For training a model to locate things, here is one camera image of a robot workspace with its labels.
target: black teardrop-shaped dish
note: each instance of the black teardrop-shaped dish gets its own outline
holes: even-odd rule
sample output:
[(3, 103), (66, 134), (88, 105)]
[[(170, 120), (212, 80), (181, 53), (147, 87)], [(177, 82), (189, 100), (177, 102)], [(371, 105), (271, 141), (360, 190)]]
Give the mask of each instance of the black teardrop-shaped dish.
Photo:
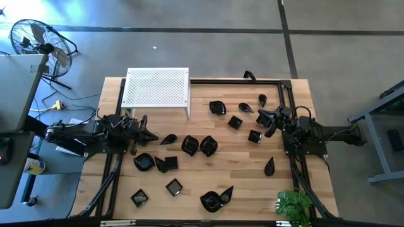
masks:
[(210, 102), (209, 109), (213, 115), (225, 115), (226, 114), (226, 106), (222, 101)]
[(162, 173), (167, 173), (167, 166), (165, 164), (165, 161), (157, 158), (156, 156), (154, 157), (154, 160), (156, 161), (157, 169)]
[(264, 173), (265, 173), (265, 175), (267, 175), (269, 177), (275, 173), (275, 163), (273, 162), (273, 157), (265, 165)]
[(222, 200), (222, 204), (228, 204), (230, 202), (230, 200), (232, 199), (233, 188), (234, 188), (234, 186), (229, 187), (226, 191), (224, 191), (220, 195), (220, 199)]
[(217, 142), (211, 136), (206, 136), (202, 140), (199, 148), (201, 148), (201, 151), (206, 155), (206, 157), (209, 157), (217, 150)]
[(239, 104), (239, 109), (243, 112), (247, 112), (247, 113), (254, 113), (254, 111), (252, 110), (252, 108), (246, 104), (246, 103), (240, 103)]
[(196, 151), (198, 150), (199, 142), (194, 137), (188, 135), (185, 137), (184, 141), (181, 144), (181, 149), (183, 152), (194, 156)]
[(141, 153), (137, 157), (133, 158), (133, 163), (138, 170), (144, 172), (155, 166), (153, 158), (148, 153)]
[(233, 117), (229, 120), (229, 122), (227, 122), (228, 125), (230, 125), (232, 128), (234, 129), (239, 129), (239, 127), (242, 124), (242, 120), (236, 116), (233, 115)]
[(258, 96), (259, 104), (264, 108), (265, 103), (266, 103), (266, 96), (263, 94), (260, 94)]
[(177, 136), (174, 134), (169, 134), (168, 136), (166, 136), (163, 141), (160, 143), (160, 145), (163, 144), (172, 144), (177, 140)]
[(224, 206), (220, 196), (213, 191), (207, 192), (201, 196), (202, 206), (209, 212), (216, 212)]
[(250, 135), (248, 136), (248, 140), (254, 143), (260, 143), (262, 138), (262, 133), (250, 130)]

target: black ceramic dish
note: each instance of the black ceramic dish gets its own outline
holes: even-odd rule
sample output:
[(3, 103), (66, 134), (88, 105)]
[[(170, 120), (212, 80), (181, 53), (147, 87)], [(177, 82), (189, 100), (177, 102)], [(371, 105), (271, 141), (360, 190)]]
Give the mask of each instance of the black ceramic dish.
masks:
[(170, 192), (172, 196), (176, 196), (182, 190), (182, 185), (175, 178), (168, 185), (166, 185), (165, 188)]
[(234, 115), (228, 122), (228, 125), (230, 125), (234, 129), (239, 129), (241, 124), (242, 124), (242, 120)]
[(177, 136), (174, 134), (169, 134), (168, 136), (166, 136), (163, 141), (160, 143), (160, 145), (164, 145), (164, 144), (172, 144), (177, 140)]
[(248, 136), (248, 140), (259, 144), (261, 142), (262, 136), (262, 133), (251, 130), (250, 135)]
[(144, 172), (155, 166), (152, 156), (148, 153), (141, 153), (133, 158), (134, 165), (138, 170)]
[(154, 157), (156, 161), (157, 169), (162, 173), (167, 173), (168, 169), (166, 167), (165, 161), (161, 160), (160, 158)]
[(226, 106), (222, 101), (210, 102), (209, 109), (213, 115), (225, 115), (226, 114)]
[(142, 206), (148, 199), (147, 195), (141, 189), (131, 196), (131, 200), (137, 208)]
[(246, 104), (246, 103), (240, 103), (239, 104), (239, 109), (243, 112), (247, 112), (247, 113), (254, 113), (254, 111), (252, 110), (252, 108)]
[(185, 137), (184, 141), (181, 144), (181, 149), (183, 152), (194, 156), (196, 151), (198, 150), (199, 142), (194, 137), (188, 135)]
[(275, 163), (273, 162), (273, 157), (270, 161), (265, 165), (264, 173), (267, 176), (272, 176), (275, 173)]
[(263, 94), (260, 94), (258, 96), (259, 104), (261, 105), (262, 108), (264, 108), (265, 103), (266, 103), (266, 96)]
[(209, 157), (217, 150), (217, 142), (211, 136), (206, 136), (202, 140), (199, 148), (206, 155), (206, 157)]
[(167, 170), (176, 170), (178, 169), (178, 158), (174, 157), (165, 157), (165, 167)]
[(228, 204), (232, 198), (233, 186), (224, 191), (221, 195), (218, 195), (214, 191), (209, 191), (205, 195), (201, 196), (202, 206), (209, 212), (216, 212), (226, 204)]

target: wooden table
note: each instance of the wooden table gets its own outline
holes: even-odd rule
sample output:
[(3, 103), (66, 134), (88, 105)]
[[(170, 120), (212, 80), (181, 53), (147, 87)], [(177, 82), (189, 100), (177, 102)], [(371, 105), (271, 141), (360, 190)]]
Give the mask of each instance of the wooden table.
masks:
[[(106, 78), (100, 98), (100, 115), (114, 114), (116, 111), (119, 86), (122, 78)], [(313, 109), (309, 84), (306, 79), (292, 79), (295, 104)], [(148, 116), (147, 128), (160, 139), (147, 146), (138, 146), (138, 154), (146, 152), (164, 159), (177, 156), (179, 169), (160, 173), (157, 167), (140, 172), (133, 163), (133, 156), (124, 155), (121, 176), (117, 190), (115, 219), (212, 219), (212, 220), (279, 220), (283, 216), (275, 214), (275, 202), (279, 191), (292, 190), (292, 174), (288, 157), (284, 155), (282, 135), (279, 130), (271, 138), (264, 137), (261, 144), (249, 142), (251, 129), (264, 132), (257, 125), (259, 108), (258, 95), (265, 94), (268, 101), (264, 109), (275, 110), (279, 106), (278, 90), (270, 85), (240, 84), (192, 84), (191, 119), (186, 120), (182, 110), (140, 109), (137, 118)], [(227, 108), (224, 116), (210, 113), (210, 101), (221, 100)], [(254, 113), (243, 113), (238, 104), (245, 102)], [(239, 130), (227, 125), (235, 115), (242, 119)], [(298, 115), (307, 115), (298, 109)], [(168, 134), (176, 134), (174, 144), (159, 145)], [(198, 141), (212, 136), (218, 141), (218, 149), (207, 158), (201, 151), (193, 157), (181, 150), (181, 143), (187, 135)], [(263, 173), (265, 164), (274, 157), (275, 174), (267, 177)], [(105, 154), (96, 154), (83, 167), (72, 214), (78, 214), (89, 203), (100, 187), (104, 169)], [(338, 215), (330, 175), (323, 160), (316, 156), (307, 157), (309, 176), (313, 191), (334, 215)], [(165, 186), (178, 179), (184, 187), (181, 193), (172, 197)], [(210, 190), (221, 194), (234, 186), (232, 200), (216, 213), (206, 211), (199, 197)], [(130, 197), (139, 189), (149, 197), (142, 207), (136, 208)], [(109, 201), (107, 191), (104, 210)]]

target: black square dish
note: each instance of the black square dish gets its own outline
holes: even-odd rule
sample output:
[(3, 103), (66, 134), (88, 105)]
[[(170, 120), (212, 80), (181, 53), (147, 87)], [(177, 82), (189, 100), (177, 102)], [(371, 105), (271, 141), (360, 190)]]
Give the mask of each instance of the black square dish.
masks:
[(147, 195), (141, 189), (131, 196), (131, 200), (137, 208), (142, 206), (148, 199)]
[(165, 167), (168, 170), (176, 170), (178, 169), (178, 158), (174, 157), (165, 157)]
[(240, 125), (242, 124), (242, 120), (233, 115), (228, 124), (234, 129), (239, 129)]
[(166, 185), (165, 188), (172, 196), (176, 196), (182, 190), (182, 185), (175, 178), (168, 185)]
[(263, 136), (262, 133), (251, 130), (248, 140), (254, 143), (260, 143), (262, 136)]

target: gray metal table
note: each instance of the gray metal table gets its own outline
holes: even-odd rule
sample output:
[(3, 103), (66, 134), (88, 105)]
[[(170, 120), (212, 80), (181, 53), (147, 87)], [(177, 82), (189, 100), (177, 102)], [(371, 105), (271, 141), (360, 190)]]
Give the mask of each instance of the gray metal table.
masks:
[(351, 123), (365, 120), (383, 167), (384, 174), (369, 177), (369, 183), (404, 178), (404, 170), (397, 170), (396, 153), (392, 151), (386, 133), (388, 130), (396, 129), (401, 135), (404, 135), (404, 114), (402, 112), (385, 111), (386, 107), (404, 99), (403, 84), (404, 81), (398, 84), (401, 87), (397, 85), (392, 87), (384, 98), (348, 119)]
[[(22, 130), (46, 61), (42, 54), (0, 56), (0, 133)], [(34, 133), (5, 136), (12, 137), (15, 146), (10, 163), (0, 166), (0, 209), (13, 203)]]

